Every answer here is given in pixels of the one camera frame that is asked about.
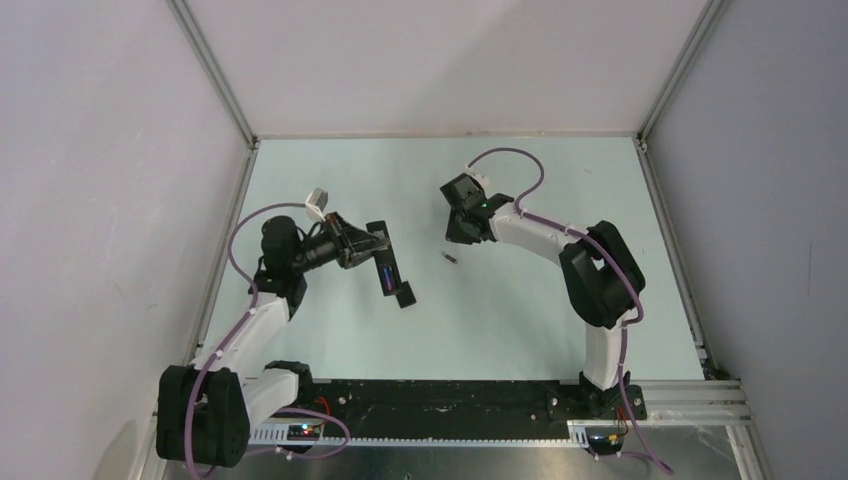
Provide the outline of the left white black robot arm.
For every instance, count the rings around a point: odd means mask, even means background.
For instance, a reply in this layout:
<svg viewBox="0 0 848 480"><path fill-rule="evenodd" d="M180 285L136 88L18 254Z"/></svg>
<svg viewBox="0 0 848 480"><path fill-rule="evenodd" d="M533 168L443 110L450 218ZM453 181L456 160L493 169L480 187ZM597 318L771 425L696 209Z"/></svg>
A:
<svg viewBox="0 0 848 480"><path fill-rule="evenodd" d="M252 381L244 371L289 325L306 294L306 273L329 263L352 269L390 246L387 234L353 226L336 212L317 215L309 232L289 216L266 220L256 271L237 271L248 283L241 317L191 362L171 365L160 377L157 455L189 468L231 468L252 430L279 410L311 412L316 390L296 367L270 366Z"/></svg>

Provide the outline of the black remote control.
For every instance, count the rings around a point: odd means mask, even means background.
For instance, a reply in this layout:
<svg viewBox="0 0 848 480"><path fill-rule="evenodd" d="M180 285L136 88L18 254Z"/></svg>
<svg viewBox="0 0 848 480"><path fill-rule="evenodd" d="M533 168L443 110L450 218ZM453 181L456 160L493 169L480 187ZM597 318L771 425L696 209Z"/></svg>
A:
<svg viewBox="0 0 848 480"><path fill-rule="evenodd" d="M366 230L374 233L376 235L383 236L385 240L388 240L390 243L390 235L388 231L388 227L385 221L374 221L366 224ZM394 255L393 247L391 245L391 249L387 253L383 253L382 255L378 255L375 260L375 265L377 269L377 274L379 277L380 285L383 291L384 296L394 296L396 295L397 289L402 283L401 277L398 273L398 266L396 262L396 258ZM394 279L394 290L392 292L387 292L385 290L383 280L382 280L382 267L389 266L392 270L393 279Z"/></svg>

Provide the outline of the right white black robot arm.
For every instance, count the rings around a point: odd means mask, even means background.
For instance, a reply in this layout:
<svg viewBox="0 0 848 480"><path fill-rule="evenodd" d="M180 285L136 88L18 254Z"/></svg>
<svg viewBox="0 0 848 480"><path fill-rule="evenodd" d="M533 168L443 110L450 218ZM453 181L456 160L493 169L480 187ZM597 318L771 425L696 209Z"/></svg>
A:
<svg viewBox="0 0 848 480"><path fill-rule="evenodd" d="M608 221L578 228L524 211L508 195L488 195L482 177L471 172L440 192L450 208L448 241L510 244L561 269L571 306L586 325L580 379L588 385L581 402L593 417L610 416L622 403L619 388L628 384L627 329L644 317L640 294L646 286L618 228Z"/></svg>

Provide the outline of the blue purple battery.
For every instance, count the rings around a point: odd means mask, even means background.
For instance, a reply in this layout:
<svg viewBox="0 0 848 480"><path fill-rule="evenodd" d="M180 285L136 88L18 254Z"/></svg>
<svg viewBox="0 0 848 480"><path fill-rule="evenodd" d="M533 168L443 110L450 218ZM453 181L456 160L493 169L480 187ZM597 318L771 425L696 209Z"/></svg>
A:
<svg viewBox="0 0 848 480"><path fill-rule="evenodd" d="M391 268L389 266L383 266L381 273L385 290L392 292L394 290L394 279Z"/></svg>

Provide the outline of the black battery cover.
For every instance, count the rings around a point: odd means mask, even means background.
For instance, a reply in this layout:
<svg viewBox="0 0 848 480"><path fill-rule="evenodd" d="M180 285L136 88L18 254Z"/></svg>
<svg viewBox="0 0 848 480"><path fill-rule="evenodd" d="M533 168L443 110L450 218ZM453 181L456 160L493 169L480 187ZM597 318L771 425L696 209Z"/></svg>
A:
<svg viewBox="0 0 848 480"><path fill-rule="evenodd" d="M397 289L395 295L398 306L401 309L405 309L415 305L417 303L417 299L412 290L411 284L408 281L404 281L401 283L399 288Z"/></svg>

